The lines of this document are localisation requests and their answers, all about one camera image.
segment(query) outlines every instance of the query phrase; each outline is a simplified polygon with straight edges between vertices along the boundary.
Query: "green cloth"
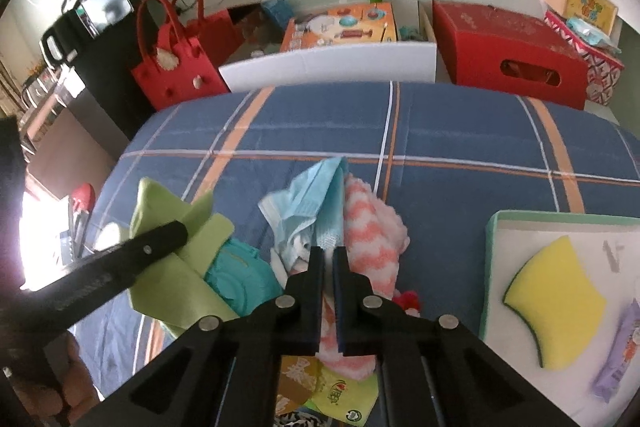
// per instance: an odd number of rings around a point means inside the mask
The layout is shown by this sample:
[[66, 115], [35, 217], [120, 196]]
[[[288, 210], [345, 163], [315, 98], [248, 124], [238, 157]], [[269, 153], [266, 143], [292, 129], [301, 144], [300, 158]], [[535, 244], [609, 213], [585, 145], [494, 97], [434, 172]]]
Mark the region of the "green cloth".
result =
[[216, 315], [224, 321], [238, 318], [203, 280], [218, 251], [234, 232], [233, 223], [225, 216], [210, 215], [212, 205], [212, 192], [189, 204], [152, 179], [143, 178], [138, 186], [130, 237], [174, 220], [187, 227], [187, 244], [153, 263], [129, 289], [131, 307], [158, 319], [176, 337], [206, 315]]

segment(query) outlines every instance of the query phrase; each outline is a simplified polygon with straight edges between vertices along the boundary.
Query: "snack package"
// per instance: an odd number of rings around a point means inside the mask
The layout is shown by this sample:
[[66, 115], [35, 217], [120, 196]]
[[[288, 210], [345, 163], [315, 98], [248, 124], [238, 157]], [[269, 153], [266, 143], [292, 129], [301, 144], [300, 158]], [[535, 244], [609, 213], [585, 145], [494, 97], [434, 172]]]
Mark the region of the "snack package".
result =
[[593, 383], [593, 394], [609, 403], [618, 392], [620, 381], [625, 376], [639, 345], [640, 305], [634, 299], [622, 315], [607, 362]]
[[605, 32], [600, 31], [587, 21], [583, 21], [578, 17], [571, 17], [567, 19], [566, 25], [588, 45], [600, 48], [610, 55], [621, 53], [620, 49]]
[[378, 377], [351, 380], [321, 367], [316, 392], [305, 405], [330, 418], [363, 427], [378, 399]]

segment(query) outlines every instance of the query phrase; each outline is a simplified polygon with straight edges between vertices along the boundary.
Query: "metal screw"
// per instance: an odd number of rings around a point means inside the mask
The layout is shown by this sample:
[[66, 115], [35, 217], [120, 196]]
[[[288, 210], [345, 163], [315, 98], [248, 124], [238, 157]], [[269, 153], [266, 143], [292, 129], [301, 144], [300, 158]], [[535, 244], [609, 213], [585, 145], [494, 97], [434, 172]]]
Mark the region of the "metal screw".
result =
[[370, 310], [375, 310], [382, 306], [382, 299], [377, 295], [367, 295], [363, 300], [362, 304], [365, 308]]
[[281, 295], [276, 299], [276, 306], [282, 309], [291, 308], [295, 303], [296, 299], [291, 295]]
[[201, 331], [213, 331], [218, 328], [220, 325], [220, 319], [214, 317], [213, 315], [209, 315], [207, 317], [203, 317], [198, 322], [198, 327]]
[[460, 324], [460, 321], [454, 315], [443, 315], [438, 319], [438, 324], [446, 330], [455, 330]]

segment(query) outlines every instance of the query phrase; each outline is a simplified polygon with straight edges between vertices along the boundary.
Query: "teal cloth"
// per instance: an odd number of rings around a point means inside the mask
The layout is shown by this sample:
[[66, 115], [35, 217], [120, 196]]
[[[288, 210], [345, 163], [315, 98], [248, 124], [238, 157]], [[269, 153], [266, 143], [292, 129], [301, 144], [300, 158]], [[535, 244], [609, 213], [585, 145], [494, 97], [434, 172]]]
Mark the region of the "teal cloth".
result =
[[233, 237], [222, 245], [204, 280], [241, 317], [282, 295], [271, 266], [260, 259], [260, 251]]
[[344, 244], [344, 158], [328, 158], [296, 176], [289, 188], [258, 204], [274, 235], [274, 251], [290, 270], [308, 261], [310, 247], [333, 250]]

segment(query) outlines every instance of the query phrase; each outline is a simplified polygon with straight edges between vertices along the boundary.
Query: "patterned box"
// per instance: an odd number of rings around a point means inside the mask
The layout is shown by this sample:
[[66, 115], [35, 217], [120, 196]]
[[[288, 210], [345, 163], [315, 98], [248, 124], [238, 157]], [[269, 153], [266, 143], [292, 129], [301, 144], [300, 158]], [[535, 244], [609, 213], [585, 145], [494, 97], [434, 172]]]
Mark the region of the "patterned box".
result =
[[584, 42], [565, 23], [564, 20], [548, 10], [545, 23], [551, 26], [582, 57], [589, 67], [587, 73], [587, 97], [592, 102], [608, 105], [613, 96], [613, 88], [618, 83], [624, 64], [617, 58], [594, 48]]

